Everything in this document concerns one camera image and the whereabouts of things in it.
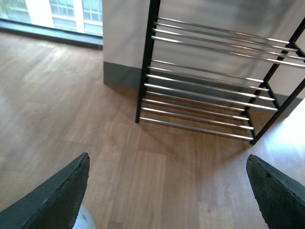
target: gray baseboard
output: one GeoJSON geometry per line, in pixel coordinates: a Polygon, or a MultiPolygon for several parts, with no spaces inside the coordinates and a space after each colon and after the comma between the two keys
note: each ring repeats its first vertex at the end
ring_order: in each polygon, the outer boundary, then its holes
{"type": "MultiPolygon", "coordinates": [[[[140,77],[141,77],[141,69],[140,68],[134,68],[134,67],[128,67],[125,65],[110,63],[110,62],[104,62],[104,83],[105,84],[111,84],[116,86],[123,86],[123,87],[129,87],[134,89],[139,89],[140,84],[140,77]]],[[[201,89],[198,88],[187,88],[190,91],[198,92],[200,93],[201,89]]],[[[283,104],[285,100],[288,98],[286,95],[282,94],[276,94],[277,100],[279,104],[283,104]]],[[[233,100],[239,100],[238,97],[232,97],[228,96],[227,99],[233,99],[233,100]]],[[[296,98],[284,111],[283,115],[289,116],[290,113],[300,104],[302,99],[296,98]]],[[[271,102],[265,102],[264,100],[258,100],[256,104],[259,105],[265,105],[265,106],[271,106],[273,107],[273,104],[271,102]]]]}
{"type": "Polygon", "coordinates": [[[31,25],[6,19],[0,19],[0,31],[99,50],[102,50],[103,47],[103,39],[100,36],[63,31],[56,28],[31,25]]]}
{"type": "Polygon", "coordinates": [[[104,62],[104,83],[139,89],[141,68],[104,62]]]}

